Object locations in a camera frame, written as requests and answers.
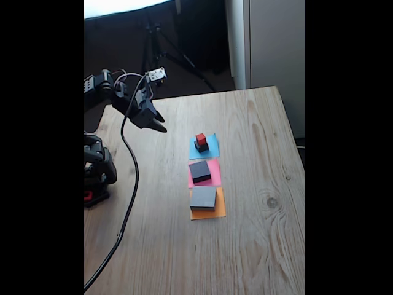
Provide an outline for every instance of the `tripod leg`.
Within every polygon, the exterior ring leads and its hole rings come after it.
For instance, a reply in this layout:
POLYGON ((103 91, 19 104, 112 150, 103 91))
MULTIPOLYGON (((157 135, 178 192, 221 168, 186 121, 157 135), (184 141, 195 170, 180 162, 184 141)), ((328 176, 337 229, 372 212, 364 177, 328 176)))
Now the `tripod leg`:
POLYGON ((170 61, 172 61, 173 63, 181 66, 182 68, 184 68, 186 71, 196 75, 196 77, 200 78, 203 82, 206 83, 206 85, 213 91, 213 92, 217 92, 217 90, 214 88, 213 85, 210 84, 210 82, 207 80, 207 78, 204 76, 204 74, 202 74, 198 69, 196 69, 196 67, 191 67, 188 64, 183 63, 182 61, 178 60, 176 57, 172 56, 169 53, 165 54, 165 57, 167 59, 169 59, 170 61))
POLYGON ((154 69, 158 68, 158 62, 160 60, 161 48, 160 43, 158 43, 157 33, 152 29, 152 53, 153 53, 153 64, 154 69))
POLYGON ((192 63, 192 61, 188 58, 188 56, 183 53, 179 48, 177 48, 176 45, 174 45, 169 39, 168 37, 165 36, 164 33, 162 33, 161 29, 158 27, 157 31, 159 33, 161 33, 161 36, 164 37, 165 40, 168 41, 169 44, 172 45, 173 48, 175 48, 175 50, 178 52, 178 54, 180 54, 188 63, 190 66, 185 66, 183 63, 181 63, 179 60, 177 60, 175 57, 173 57, 170 54, 166 54, 166 57, 168 57, 169 60, 173 61, 174 63, 177 63, 178 65, 184 67, 185 69, 187 69, 188 71, 190 71, 191 73, 193 73, 194 75, 198 76, 200 79, 202 79, 203 82, 206 83, 207 86, 209 86, 209 88, 213 91, 213 92, 217 92, 217 90, 213 87, 213 85, 210 84, 210 82, 207 80, 207 78, 204 76, 204 74, 202 74, 202 72, 197 69, 195 67, 195 65, 192 63))
POLYGON ((149 36, 150 36, 150 33, 149 33, 149 31, 147 31, 146 38, 145 38, 145 44, 143 47, 142 68, 141 68, 142 75, 146 72, 147 45, 149 43, 149 36))

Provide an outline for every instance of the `wood grain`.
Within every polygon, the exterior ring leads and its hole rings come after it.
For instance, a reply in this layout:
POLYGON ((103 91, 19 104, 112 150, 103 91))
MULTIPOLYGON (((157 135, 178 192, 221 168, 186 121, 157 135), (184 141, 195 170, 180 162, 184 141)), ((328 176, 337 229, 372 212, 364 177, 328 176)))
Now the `wood grain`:
MULTIPOLYGON (((305 171, 276 87, 154 101, 167 133, 125 125, 139 189, 125 236, 86 294, 305 294, 305 171), (190 220, 190 137, 217 134, 227 217, 190 220)), ((85 281, 115 243, 134 186, 105 108, 111 197, 85 210, 85 281)))

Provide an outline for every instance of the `pink paper square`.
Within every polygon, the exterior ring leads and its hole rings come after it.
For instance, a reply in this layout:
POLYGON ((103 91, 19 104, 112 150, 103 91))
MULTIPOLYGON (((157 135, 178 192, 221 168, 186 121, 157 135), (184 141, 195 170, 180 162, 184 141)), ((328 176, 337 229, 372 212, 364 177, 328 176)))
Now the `pink paper square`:
POLYGON ((217 158, 207 161, 208 167, 211 174, 211 179, 201 181, 200 183, 194 184, 191 177, 191 171, 189 167, 189 188, 194 186, 221 186, 221 172, 220 165, 217 158))

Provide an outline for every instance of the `colored paper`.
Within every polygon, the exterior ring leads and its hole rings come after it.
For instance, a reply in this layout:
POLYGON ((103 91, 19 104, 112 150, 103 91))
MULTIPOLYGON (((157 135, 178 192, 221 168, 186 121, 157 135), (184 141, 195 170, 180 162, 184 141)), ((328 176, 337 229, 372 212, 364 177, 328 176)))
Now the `colored paper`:
POLYGON ((215 158, 206 162, 208 163, 211 179, 201 181, 200 183, 194 183, 192 181, 191 171, 189 166, 189 189, 193 188, 194 186, 221 186, 221 172, 220 172, 219 160, 215 158))
POLYGON ((197 140, 195 136, 190 139, 190 159, 220 157, 219 142, 217 140, 216 134, 206 137, 206 141, 208 142, 209 149, 204 152, 198 152, 194 144, 195 140, 197 140))
MULTIPOLYGON (((192 189, 190 190, 190 200, 191 200, 191 196, 192 196, 192 189)), ((191 220, 226 217, 226 215, 227 215, 227 212, 225 211, 224 192, 222 191, 222 187, 220 186, 217 188, 216 210, 213 212, 211 212, 211 211, 191 211, 191 220)))

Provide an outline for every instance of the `black cable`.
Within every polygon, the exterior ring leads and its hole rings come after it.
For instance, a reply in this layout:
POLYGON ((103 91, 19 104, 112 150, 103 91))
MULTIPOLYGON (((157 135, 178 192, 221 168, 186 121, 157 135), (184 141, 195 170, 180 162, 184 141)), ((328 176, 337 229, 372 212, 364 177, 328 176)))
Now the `black cable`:
POLYGON ((95 280, 101 274, 101 272, 104 270, 105 266, 108 264, 109 260, 111 259, 111 257, 115 253, 115 251, 116 251, 117 247, 119 246, 120 242, 122 241, 124 230, 125 230, 125 226, 127 225, 128 217, 130 216, 131 208, 133 207, 133 204, 134 204, 134 201, 135 201, 136 191, 138 189, 138 182, 139 182, 139 168, 138 168, 138 163, 136 161, 136 157, 134 155, 134 152, 133 152, 132 148, 130 147, 130 145, 128 144, 127 140, 124 137, 124 125, 125 125, 125 122, 127 120, 128 115, 130 115, 131 105, 133 103, 133 100, 134 100, 134 97, 136 95, 136 92, 138 91, 138 88, 141 85, 143 79, 146 77, 146 75, 147 74, 145 74, 139 80, 138 84, 136 85, 135 90, 134 90, 134 94, 131 97, 130 104, 128 105, 128 109, 127 109, 127 111, 126 111, 126 113, 124 115, 122 126, 120 127, 120 136, 122 137, 123 142, 125 143, 127 149, 129 150, 129 152, 130 152, 130 154, 131 154, 131 156, 133 158, 134 165, 135 165, 135 185, 134 185, 134 191, 133 191, 133 194, 131 196, 131 200, 130 200, 130 204, 129 204, 128 208, 127 208, 127 212, 125 213, 125 217, 124 217, 124 220, 123 220, 122 228, 120 229, 120 233, 119 233, 119 236, 117 237, 117 241, 116 241, 115 245, 113 246, 113 248, 111 249, 111 251, 109 252, 109 254, 106 256, 106 258, 103 261, 103 263, 101 263, 101 265, 96 270, 94 275, 85 284, 84 292, 86 292, 92 286, 92 284, 95 282, 95 280))

